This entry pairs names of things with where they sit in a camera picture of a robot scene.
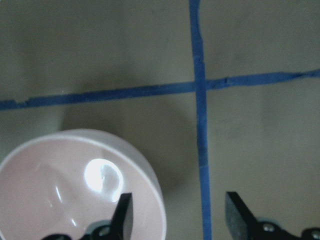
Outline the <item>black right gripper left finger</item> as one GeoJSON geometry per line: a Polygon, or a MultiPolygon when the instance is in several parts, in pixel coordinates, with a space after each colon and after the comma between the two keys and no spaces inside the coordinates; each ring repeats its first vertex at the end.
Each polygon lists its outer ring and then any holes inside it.
{"type": "Polygon", "coordinates": [[[116,203],[96,207],[84,214],[83,230],[78,233],[57,231],[44,240],[130,240],[134,210],[132,193],[122,193],[116,203]]]}

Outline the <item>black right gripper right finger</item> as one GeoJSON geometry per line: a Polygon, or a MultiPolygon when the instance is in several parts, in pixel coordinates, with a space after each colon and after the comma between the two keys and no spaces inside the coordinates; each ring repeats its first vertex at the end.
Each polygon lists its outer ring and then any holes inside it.
{"type": "Polygon", "coordinates": [[[235,191],[225,193],[225,222],[234,240],[318,240],[320,238],[318,227],[306,228],[300,236],[296,236],[274,222],[258,220],[235,191]]]}

